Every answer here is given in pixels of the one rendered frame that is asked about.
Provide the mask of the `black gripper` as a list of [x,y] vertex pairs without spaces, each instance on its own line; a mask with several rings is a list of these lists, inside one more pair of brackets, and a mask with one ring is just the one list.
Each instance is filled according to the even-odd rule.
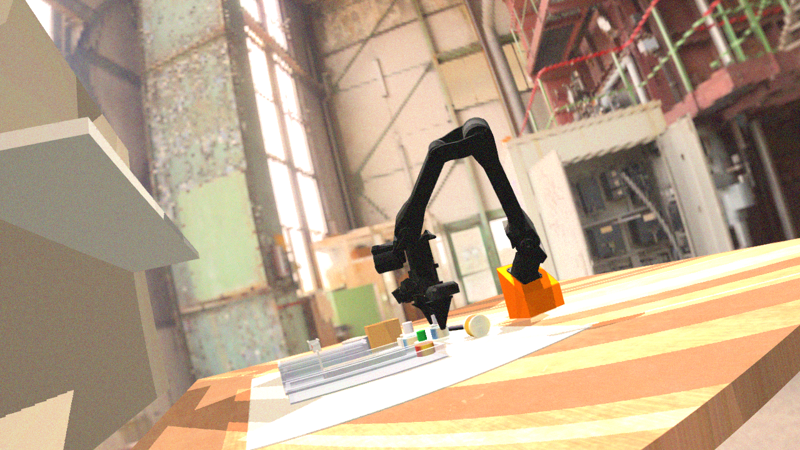
[[410,299],[406,300],[406,304],[412,304],[415,307],[422,309],[423,314],[429,324],[433,323],[431,315],[434,314],[440,330],[446,329],[448,325],[449,308],[451,307],[452,294],[460,293],[458,284],[454,280],[443,282],[438,279],[436,268],[438,263],[434,260],[428,260],[422,263],[412,265],[411,270],[408,271],[409,276],[415,278],[415,274],[419,274],[426,284],[427,290],[422,291],[419,287],[418,294],[413,294]]

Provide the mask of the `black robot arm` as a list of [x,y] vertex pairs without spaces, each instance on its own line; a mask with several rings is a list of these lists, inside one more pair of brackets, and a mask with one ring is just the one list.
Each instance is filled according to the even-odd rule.
[[[436,239],[437,236],[428,229],[422,234],[426,207],[444,163],[472,156],[486,171],[507,216],[502,225],[507,238],[511,240],[512,249],[516,248],[517,253],[512,260],[512,267],[506,271],[522,284],[529,284],[542,278],[543,274],[538,272],[538,268],[540,263],[544,263],[548,258],[548,254],[544,250],[534,223],[518,204],[516,194],[498,159],[496,142],[488,121],[480,117],[468,119],[463,126],[458,126],[440,139],[432,141],[428,148],[411,197],[396,216],[394,239],[371,249],[377,273],[402,269],[403,263],[406,263],[406,255],[409,266],[433,260],[429,240]],[[411,274],[392,291],[392,295],[398,304],[402,304],[413,294],[418,294],[419,287],[422,288],[421,293],[428,290],[418,273],[415,274],[415,278]]]

